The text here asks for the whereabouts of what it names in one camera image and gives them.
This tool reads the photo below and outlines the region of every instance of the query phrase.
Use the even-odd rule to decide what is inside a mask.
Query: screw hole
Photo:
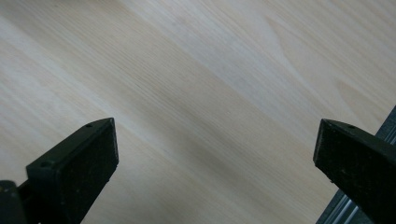
[[[55,162],[54,161],[43,161],[41,162],[41,167],[51,167]]]

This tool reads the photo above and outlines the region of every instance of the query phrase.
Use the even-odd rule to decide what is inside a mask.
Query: textured black plastic
[[[396,147],[342,122],[320,123],[315,165],[374,222],[396,213]]]
[[[392,145],[396,144],[396,106],[389,113],[375,137],[380,138]],[[359,208],[357,208],[356,204],[353,202],[350,202],[350,204],[346,203],[345,197],[345,193],[339,189],[330,201],[329,205],[326,207],[323,214],[318,219],[317,224],[373,224],[373,221],[368,218]],[[350,212],[348,207],[355,207],[355,209]]]
[[[0,223],[27,223],[17,186],[9,180],[0,181]]]
[[[118,163],[114,119],[101,119],[78,129],[26,170],[30,187],[57,213],[57,223],[80,223]]]

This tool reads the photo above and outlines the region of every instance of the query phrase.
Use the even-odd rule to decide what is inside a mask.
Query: wooden surface
[[[0,179],[114,117],[83,223],[313,223],[319,121],[395,105],[394,0],[0,0]]]

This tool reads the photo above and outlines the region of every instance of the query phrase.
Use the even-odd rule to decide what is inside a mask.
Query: light wood grain
[[[395,95],[392,0],[0,0],[0,179],[116,120],[83,223],[313,223],[320,119],[375,133]]]

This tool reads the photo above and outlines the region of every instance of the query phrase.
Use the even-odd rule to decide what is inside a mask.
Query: black object
[[[395,223],[395,142],[396,107],[375,136],[322,120],[314,162],[340,190],[317,223]]]
[[[19,187],[0,181],[0,223],[80,223],[118,163],[114,119],[84,125],[26,166]]]

